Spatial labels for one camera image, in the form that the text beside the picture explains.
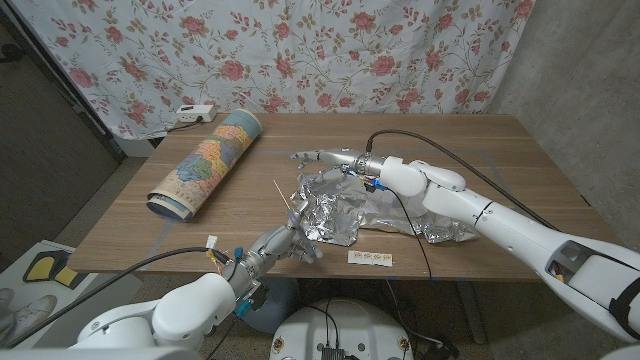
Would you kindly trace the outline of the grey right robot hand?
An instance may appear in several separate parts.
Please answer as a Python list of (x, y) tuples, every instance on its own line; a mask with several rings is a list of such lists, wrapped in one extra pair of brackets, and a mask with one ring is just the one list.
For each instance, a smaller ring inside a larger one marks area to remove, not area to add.
[(387, 171), (386, 158), (350, 148), (304, 150), (291, 154), (290, 159), (300, 162), (299, 169), (312, 162), (323, 162), (346, 167), (356, 175), (369, 178), (380, 178)]

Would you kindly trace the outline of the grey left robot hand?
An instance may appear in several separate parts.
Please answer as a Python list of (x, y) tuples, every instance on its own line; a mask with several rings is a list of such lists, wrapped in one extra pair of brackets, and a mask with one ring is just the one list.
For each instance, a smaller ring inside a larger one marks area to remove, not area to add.
[(301, 226), (303, 210), (289, 210), (286, 224), (263, 233), (247, 250), (223, 268), (223, 277), (237, 298), (257, 286), (258, 279), (278, 260), (293, 257), (312, 264), (323, 252), (311, 243)]

